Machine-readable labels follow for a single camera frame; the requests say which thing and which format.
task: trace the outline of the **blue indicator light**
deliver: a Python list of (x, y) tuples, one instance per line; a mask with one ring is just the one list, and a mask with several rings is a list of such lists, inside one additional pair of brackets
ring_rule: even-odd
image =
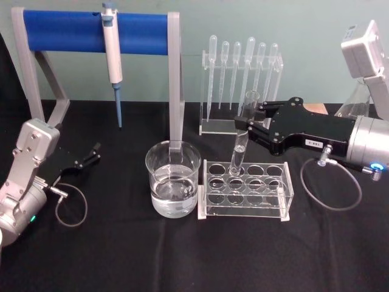
[(372, 169), (384, 170), (384, 167), (381, 164), (379, 164), (379, 163), (372, 163), (372, 164), (370, 164), (370, 167)]

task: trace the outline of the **blue bar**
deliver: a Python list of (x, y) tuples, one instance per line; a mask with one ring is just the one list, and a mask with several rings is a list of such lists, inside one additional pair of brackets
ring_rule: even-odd
[[(118, 14), (122, 54), (167, 55), (167, 15)], [(105, 53), (100, 12), (25, 10), (32, 51)]]

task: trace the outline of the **blue pipette tip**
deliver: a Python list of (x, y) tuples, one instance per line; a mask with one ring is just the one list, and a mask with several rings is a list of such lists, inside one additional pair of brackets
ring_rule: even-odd
[(120, 106), (120, 87), (114, 88), (115, 90), (115, 101), (116, 101), (116, 115), (119, 129), (122, 129), (122, 108)]

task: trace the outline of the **test tube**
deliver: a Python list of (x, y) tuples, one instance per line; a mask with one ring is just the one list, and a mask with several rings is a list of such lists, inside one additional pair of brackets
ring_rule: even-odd
[[(260, 94), (250, 90), (246, 92), (241, 116), (248, 119), (253, 119), (255, 115), (256, 105), (260, 99)], [(246, 153), (247, 143), (249, 141), (249, 133), (247, 131), (238, 130), (236, 132), (235, 145), (233, 148), (229, 173), (232, 176), (238, 176), (241, 172), (241, 167)]]

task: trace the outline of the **cable connector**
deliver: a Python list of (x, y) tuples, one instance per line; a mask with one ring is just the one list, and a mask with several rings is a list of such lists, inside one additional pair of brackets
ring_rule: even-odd
[(331, 164), (331, 165), (337, 165), (338, 162), (335, 159), (327, 158), (326, 163)]
[(56, 193), (57, 195), (59, 195), (62, 199), (66, 199), (68, 196), (68, 194), (66, 192), (64, 192), (63, 190), (57, 189), (56, 187), (50, 187), (50, 190), (53, 193)]
[(317, 161), (317, 165), (324, 167), (327, 164), (328, 155), (330, 155), (332, 152), (332, 146), (327, 144), (325, 145), (323, 149), (323, 153), (320, 157), (320, 159)]
[(373, 181), (379, 181), (381, 179), (381, 176), (382, 176), (382, 170), (379, 169), (379, 168), (374, 168), (374, 167), (364, 167), (362, 169), (362, 172), (363, 173), (367, 173), (368, 175), (371, 176), (371, 179)]

